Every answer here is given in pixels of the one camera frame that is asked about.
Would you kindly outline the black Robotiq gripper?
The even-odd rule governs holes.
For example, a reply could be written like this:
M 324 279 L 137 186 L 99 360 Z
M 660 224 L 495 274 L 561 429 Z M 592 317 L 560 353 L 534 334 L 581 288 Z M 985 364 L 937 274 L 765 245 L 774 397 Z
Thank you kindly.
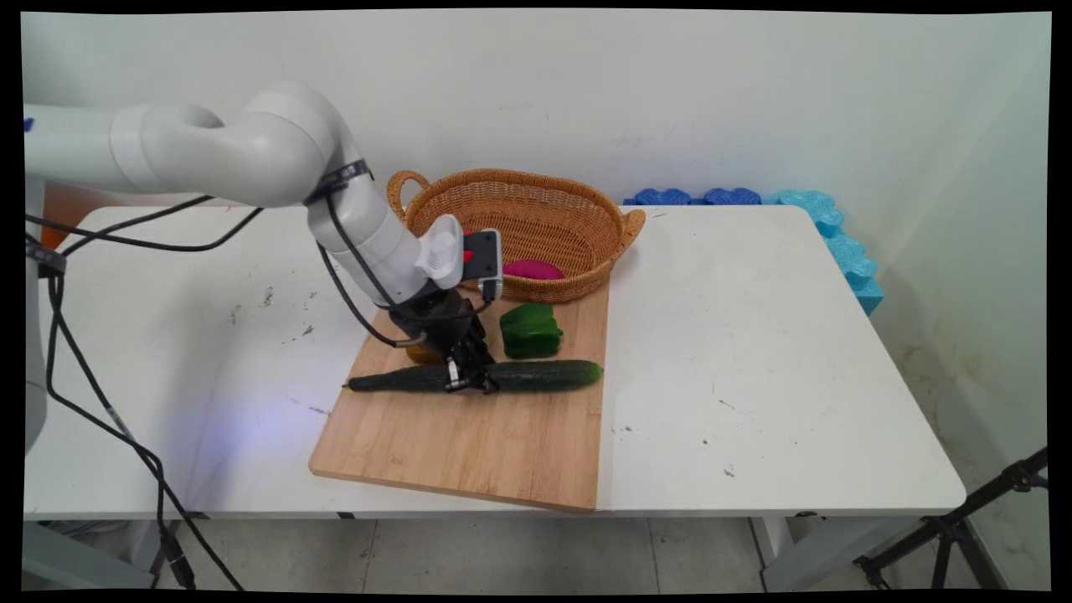
M 468 389 L 471 385 L 483 394 L 495 394 L 498 384 L 487 367 L 496 362 L 487 351 L 486 329 L 479 317 L 485 309 L 487 304 L 474 307 L 470 298 L 451 289 L 403 302 L 390 308 L 388 317 L 415 341 L 407 350 L 412 358 L 434 363 L 444 359 L 446 392 Z

